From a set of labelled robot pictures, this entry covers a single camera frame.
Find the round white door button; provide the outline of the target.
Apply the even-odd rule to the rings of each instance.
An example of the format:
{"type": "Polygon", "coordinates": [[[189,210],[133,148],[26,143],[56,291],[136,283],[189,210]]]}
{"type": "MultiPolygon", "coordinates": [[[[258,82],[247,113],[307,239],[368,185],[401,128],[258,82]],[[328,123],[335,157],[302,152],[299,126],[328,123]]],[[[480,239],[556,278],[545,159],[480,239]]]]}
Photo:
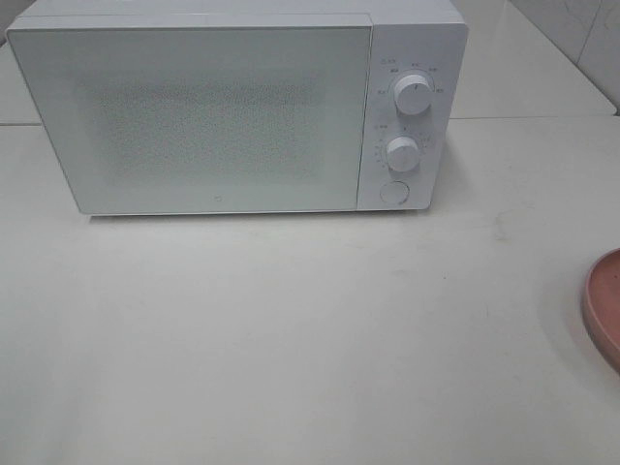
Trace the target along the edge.
{"type": "Polygon", "coordinates": [[[390,181],[380,189],[381,200],[390,205],[404,204],[410,195],[408,185],[402,181],[390,181]]]}

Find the pink round plate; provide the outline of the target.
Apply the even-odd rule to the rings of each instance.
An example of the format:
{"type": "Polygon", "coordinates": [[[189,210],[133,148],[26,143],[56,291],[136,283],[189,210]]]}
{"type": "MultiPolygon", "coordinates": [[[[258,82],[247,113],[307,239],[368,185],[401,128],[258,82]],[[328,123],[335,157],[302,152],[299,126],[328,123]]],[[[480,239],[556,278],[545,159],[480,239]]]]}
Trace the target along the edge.
{"type": "Polygon", "coordinates": [[[584,326],[616,373],[619,373],[619,275],[619,250],[615,249],[592,265],[582,292],[584,326]]]}

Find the white microwave door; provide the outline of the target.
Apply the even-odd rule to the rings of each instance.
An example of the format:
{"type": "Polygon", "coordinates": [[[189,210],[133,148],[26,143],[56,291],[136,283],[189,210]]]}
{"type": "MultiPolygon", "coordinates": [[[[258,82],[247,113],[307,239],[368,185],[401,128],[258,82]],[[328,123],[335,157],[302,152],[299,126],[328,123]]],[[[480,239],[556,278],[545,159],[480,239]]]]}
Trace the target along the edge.
{"type": "Polygon", "coordinates": [[[367,27],[13,31],[89,215],[352,210],[367,27]]]}

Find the lower white round knob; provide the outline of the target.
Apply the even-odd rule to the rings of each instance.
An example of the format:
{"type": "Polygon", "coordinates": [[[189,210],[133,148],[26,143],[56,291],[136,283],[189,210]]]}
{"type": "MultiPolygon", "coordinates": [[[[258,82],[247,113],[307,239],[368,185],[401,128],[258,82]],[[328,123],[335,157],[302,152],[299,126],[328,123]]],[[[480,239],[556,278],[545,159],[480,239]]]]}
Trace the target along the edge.
{"type": "Polygon", "coordinates": [[[420,150],[417,142],[409,137],[398,137],[391,140],[386,148],[388,167],[396,172],[414,170],[420,161],[420,150]]]}

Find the white round knob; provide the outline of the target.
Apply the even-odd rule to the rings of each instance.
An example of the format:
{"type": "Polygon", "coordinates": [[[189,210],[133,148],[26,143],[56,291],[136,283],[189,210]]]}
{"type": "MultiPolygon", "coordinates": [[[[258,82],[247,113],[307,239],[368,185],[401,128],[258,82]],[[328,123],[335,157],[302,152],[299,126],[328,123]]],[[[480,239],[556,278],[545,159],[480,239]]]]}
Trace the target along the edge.
{"type": "Polygon", "coordinates": [[[401,114],[414,116],[430,107],[434,84],[428,74],[413,70],[395,81],[392,93],[397,110],[401,114]]]}
{"type": "Polygon", "coordinates": [[[420,161],[420,150],[417,142],[409,137],[398,137],[391,140],[386,148],[388,167],[396,172],[414,170],[420,161]]]}

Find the upper white round knob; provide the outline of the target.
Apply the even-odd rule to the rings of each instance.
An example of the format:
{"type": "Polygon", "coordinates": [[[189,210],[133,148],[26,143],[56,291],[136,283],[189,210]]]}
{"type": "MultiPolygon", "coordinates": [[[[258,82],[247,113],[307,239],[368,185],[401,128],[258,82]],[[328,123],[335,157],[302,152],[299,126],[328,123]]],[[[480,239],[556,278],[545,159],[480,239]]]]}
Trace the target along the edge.
{"type": "Polygon", "coordinates": [[[434,84],[428,74],[413,70],[395,81],[392,93],[397,110],[401,114],[414,116],[430,107],[434,84]]]}

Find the white microwave oven body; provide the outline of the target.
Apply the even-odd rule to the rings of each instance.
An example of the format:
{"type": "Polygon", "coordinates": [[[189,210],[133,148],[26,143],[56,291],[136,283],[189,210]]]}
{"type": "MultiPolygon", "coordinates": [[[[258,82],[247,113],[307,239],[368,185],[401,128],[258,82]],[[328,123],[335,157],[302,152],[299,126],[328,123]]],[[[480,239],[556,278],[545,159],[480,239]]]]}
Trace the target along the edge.
{"type": "MultiPolygon", "coordinates": [[[[16,17],[6,36],[16,61],[9,38],[13,31],[328,27],[371,31],[356,207],[290,212],[425,209],[431,203],[469,31],[448,1],[38,1],[16,17]],[[413,70],[431,77],[434,93],[425,112],[408,116],[397,110],[392,89],[413,70]],[[418,144],[420,161],[414,170],[388,167],[386,148],[398,137],[418,144]],[[408,185],[404,204],[381,200],[380,189],[390,181],[408,185]]],[[[272,212],[290,213],[193,214],[272,212]]]]}

